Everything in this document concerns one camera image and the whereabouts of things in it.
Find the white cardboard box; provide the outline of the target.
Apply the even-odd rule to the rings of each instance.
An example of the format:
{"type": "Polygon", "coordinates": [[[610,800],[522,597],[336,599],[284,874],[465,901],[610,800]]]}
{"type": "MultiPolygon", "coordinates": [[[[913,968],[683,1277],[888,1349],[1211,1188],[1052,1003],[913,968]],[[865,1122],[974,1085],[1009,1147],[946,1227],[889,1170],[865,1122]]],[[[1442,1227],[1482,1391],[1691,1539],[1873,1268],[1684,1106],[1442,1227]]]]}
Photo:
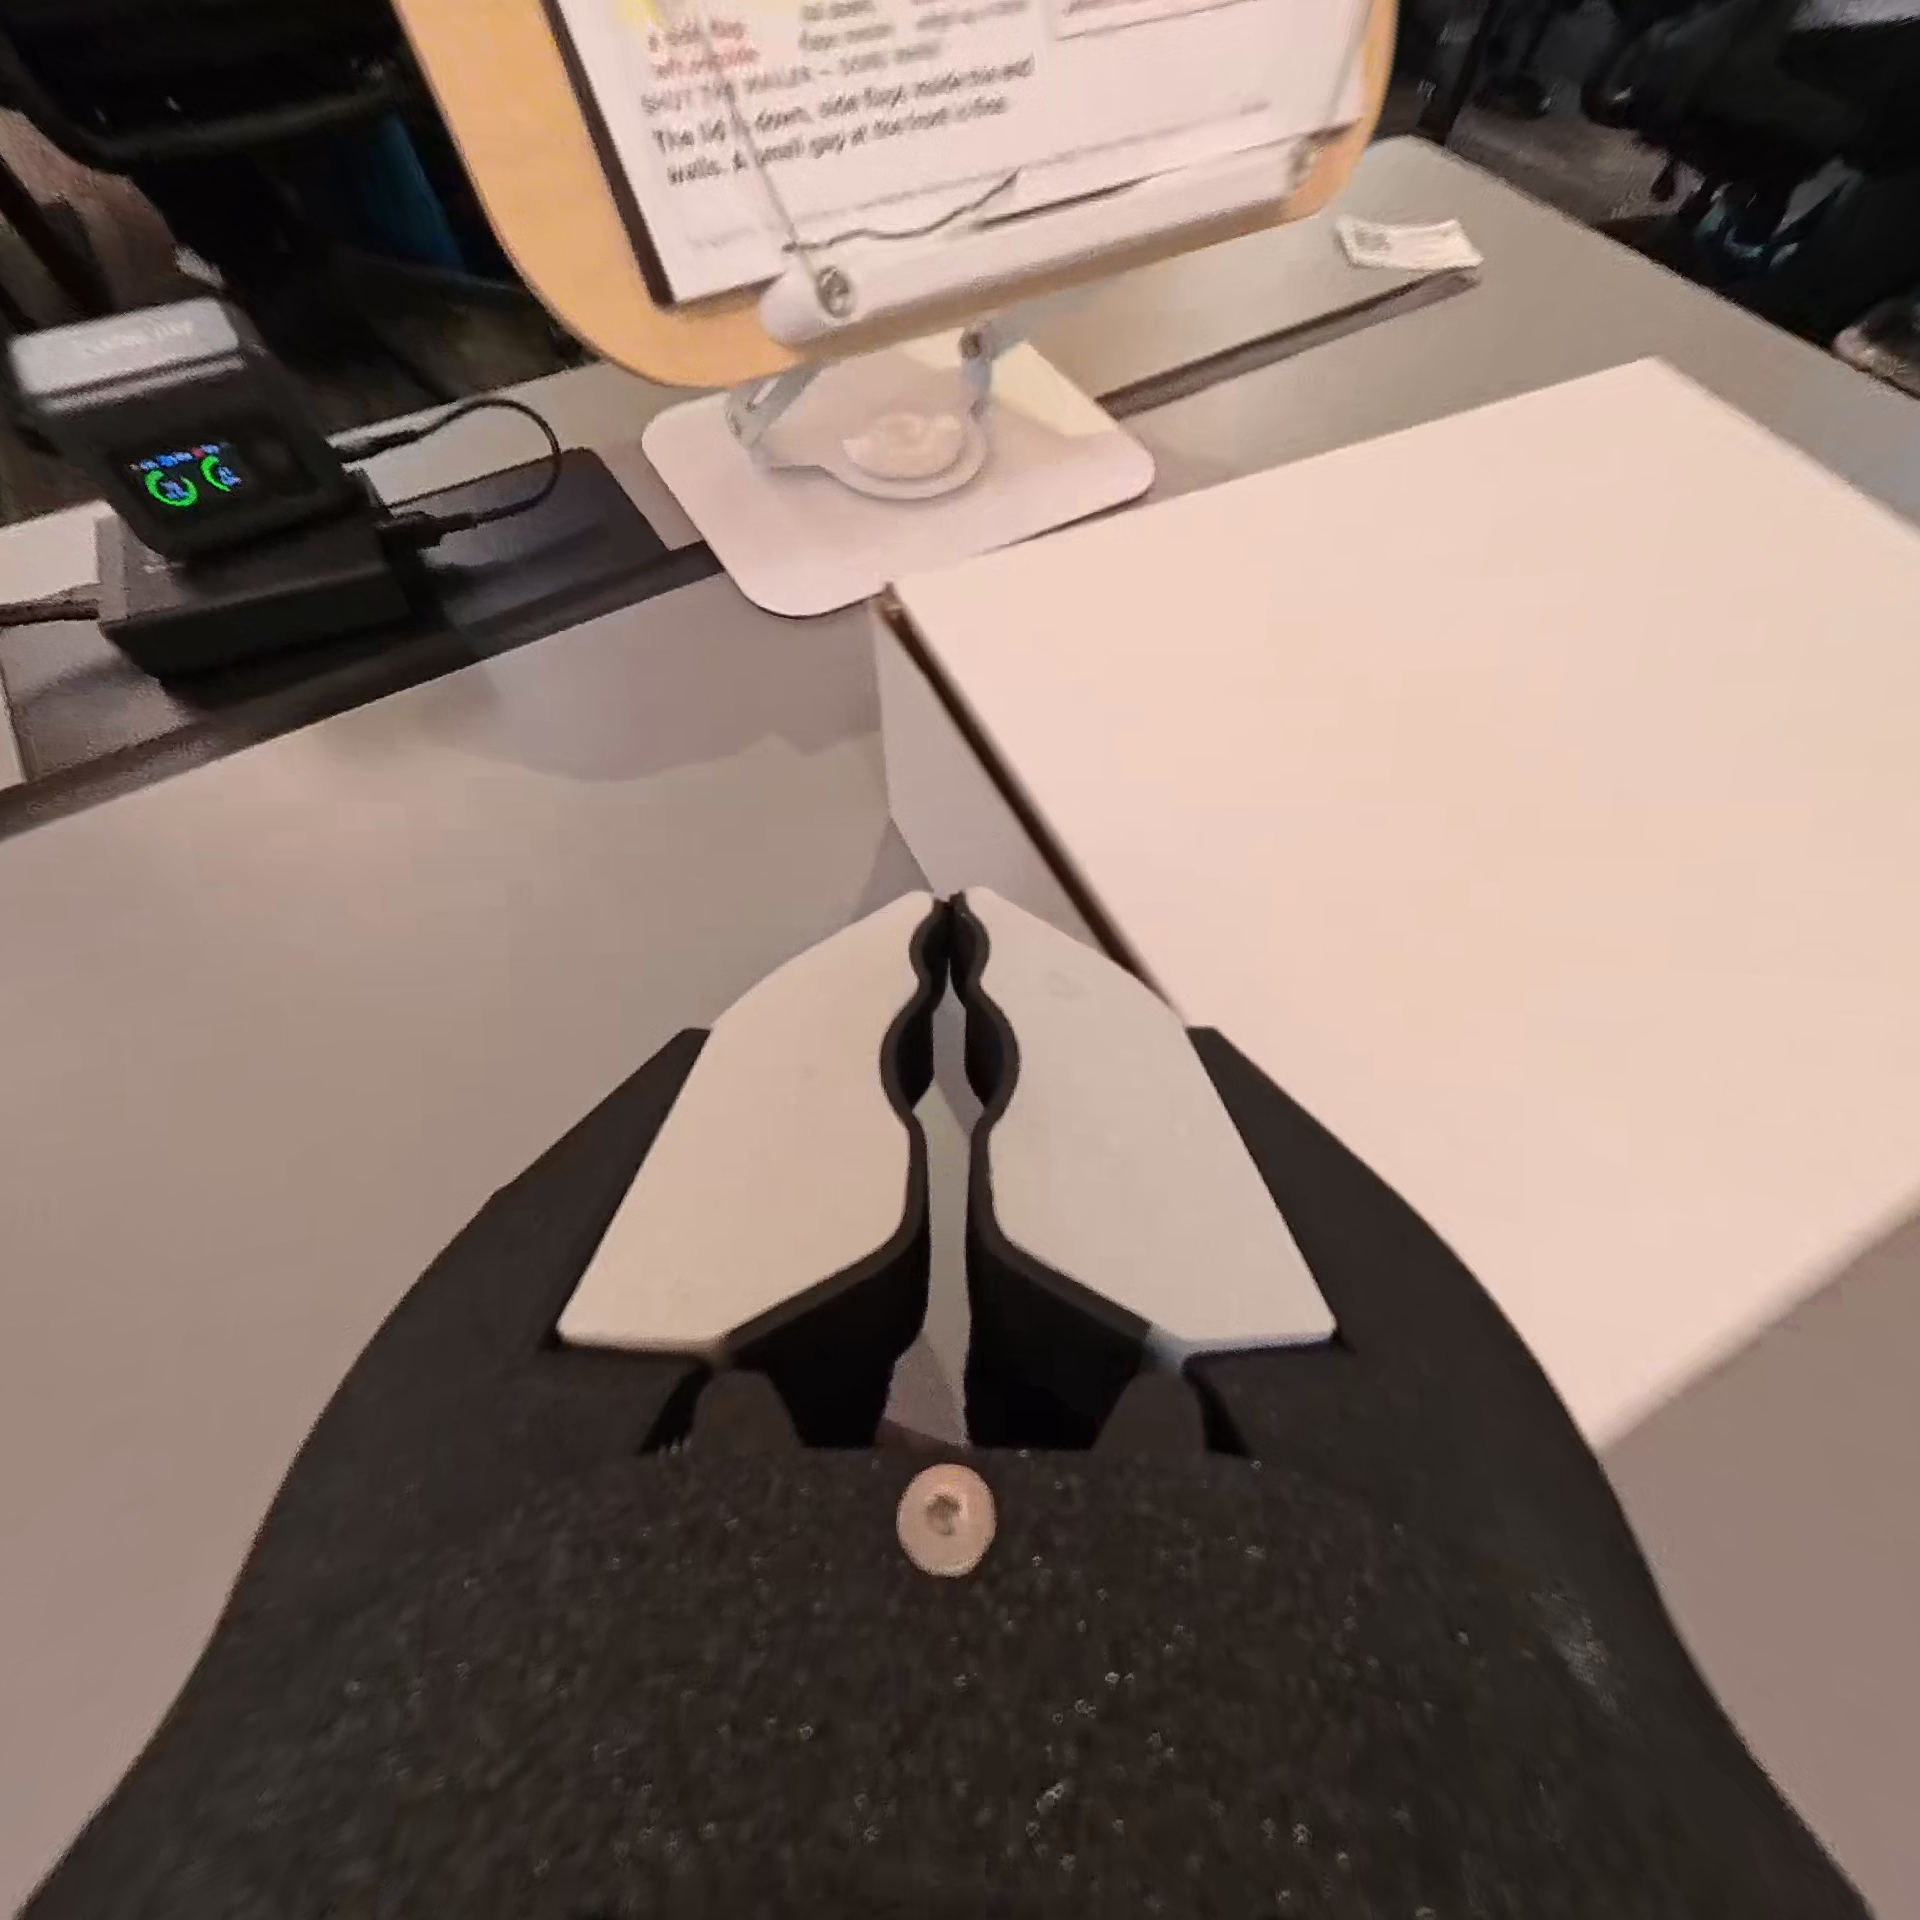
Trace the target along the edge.
{"type": "Polygon", "coordinates": [[[1597,1451],[1915,1217],[1915,525],[1658,361],[899,580],[892,810],[1072,901],[1597,1451]]]}

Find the black charging case with display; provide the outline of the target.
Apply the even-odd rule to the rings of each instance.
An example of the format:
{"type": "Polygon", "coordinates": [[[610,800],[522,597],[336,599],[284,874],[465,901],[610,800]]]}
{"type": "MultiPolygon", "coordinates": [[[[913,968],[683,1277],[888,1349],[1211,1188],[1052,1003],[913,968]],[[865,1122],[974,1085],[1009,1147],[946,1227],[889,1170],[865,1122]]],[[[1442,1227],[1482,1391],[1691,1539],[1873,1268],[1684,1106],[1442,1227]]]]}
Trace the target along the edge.
{"type": "Polygon", "coordinates": [[[6,345],[5,392],[21,423],[171,563],[200,564],[368,505],[296,373],[218,297],[21,333],[6,345]]]}

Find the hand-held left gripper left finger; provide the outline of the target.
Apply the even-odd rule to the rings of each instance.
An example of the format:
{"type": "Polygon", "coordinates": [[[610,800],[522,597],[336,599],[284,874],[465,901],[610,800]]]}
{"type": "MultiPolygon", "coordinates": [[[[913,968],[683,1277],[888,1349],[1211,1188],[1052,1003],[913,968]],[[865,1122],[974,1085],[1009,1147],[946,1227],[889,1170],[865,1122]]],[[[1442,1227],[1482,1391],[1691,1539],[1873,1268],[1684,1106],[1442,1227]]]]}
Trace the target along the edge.
{"type": "Polygon", "coordinates": [[[804,1445],[874,1447],[928,1313],[916,1106],[946,935],[945,903],[900,896],[704,1032],[560,1345],[764,1376],[804,1445]]]}

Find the black power brick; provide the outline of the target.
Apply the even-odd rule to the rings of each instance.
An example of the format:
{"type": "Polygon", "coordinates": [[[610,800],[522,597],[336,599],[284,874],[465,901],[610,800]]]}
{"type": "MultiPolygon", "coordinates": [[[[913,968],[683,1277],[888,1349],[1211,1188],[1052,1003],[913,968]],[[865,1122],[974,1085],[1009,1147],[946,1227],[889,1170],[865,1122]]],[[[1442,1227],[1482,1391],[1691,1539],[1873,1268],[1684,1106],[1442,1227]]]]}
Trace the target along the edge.
{"type": "Polygon", "coordinates": [[[425,564],[365,515],[196,560],[166,560],[117,516],[93,529],[98,627],[158,682],[384,633],[428,607],[425,564]]]}

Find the wooden clipboard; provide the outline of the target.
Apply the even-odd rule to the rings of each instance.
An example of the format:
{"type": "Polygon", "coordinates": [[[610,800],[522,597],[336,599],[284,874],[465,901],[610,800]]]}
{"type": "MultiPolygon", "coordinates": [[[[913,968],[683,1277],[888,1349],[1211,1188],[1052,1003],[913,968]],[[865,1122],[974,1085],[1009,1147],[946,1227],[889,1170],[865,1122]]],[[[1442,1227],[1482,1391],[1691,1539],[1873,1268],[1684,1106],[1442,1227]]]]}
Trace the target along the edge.
{"type": "Polygon", "coordinates": [[[1345,193],[1365,156],[1398,27],[1397,4],[1366,8],[1357,119],[1317,144],[1284,199],[1273,194],[1284,181],[1283,162],[1246,154],[984,233],[880,245],[899,268],[968,268],[971,277],[875,303],[857,280],[851,324],[789,344],[764,323],[756,293],[688,306],[653,299],[546,4],[397,4],[396,15],[498,245],[548,315],[617,368],[701,394],[1009,319],[1128,272],[1308,221],[1345,193]]]}

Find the printed instruction sheet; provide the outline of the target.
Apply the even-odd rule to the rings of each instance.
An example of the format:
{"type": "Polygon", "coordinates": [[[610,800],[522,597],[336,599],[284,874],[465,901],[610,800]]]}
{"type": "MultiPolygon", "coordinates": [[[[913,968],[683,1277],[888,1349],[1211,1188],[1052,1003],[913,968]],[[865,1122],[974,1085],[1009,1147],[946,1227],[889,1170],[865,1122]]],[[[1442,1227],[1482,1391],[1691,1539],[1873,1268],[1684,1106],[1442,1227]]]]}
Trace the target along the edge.
{"type": "Polygon", "coordinates": [[[1360,108],[1366,4],[544,8],[652,299],[1291,156],[1360,108]]]}

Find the white paper label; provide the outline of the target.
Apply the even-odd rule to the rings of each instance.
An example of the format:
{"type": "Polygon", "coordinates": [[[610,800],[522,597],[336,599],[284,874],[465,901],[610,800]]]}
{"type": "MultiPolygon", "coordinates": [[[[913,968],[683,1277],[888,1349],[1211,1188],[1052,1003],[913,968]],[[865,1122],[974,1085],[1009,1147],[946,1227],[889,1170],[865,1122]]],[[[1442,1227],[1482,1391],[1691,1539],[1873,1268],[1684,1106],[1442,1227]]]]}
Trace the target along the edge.
{"type": "Polygon", "coordinates": [[[1357,272],[1403,277],[1477,274],[1483,253],[1458,219],[1386,224],[1352,212],[1334,215],[1334,243],[1357,272]]]}

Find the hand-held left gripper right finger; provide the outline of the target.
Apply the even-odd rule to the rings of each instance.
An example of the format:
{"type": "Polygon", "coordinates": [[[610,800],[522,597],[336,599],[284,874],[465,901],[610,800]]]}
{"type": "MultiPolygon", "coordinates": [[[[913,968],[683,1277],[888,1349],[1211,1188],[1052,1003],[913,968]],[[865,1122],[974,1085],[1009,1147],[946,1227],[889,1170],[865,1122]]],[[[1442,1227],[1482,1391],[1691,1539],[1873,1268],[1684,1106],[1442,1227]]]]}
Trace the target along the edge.
{"type": "Polygon", "coordinates": [[[1249,1453],[1213,1360],[1320,1353],[1329,1301],[1188,1026],[993,889],[954,898],[977,1098],[968,1439],[1249,1453]]]}

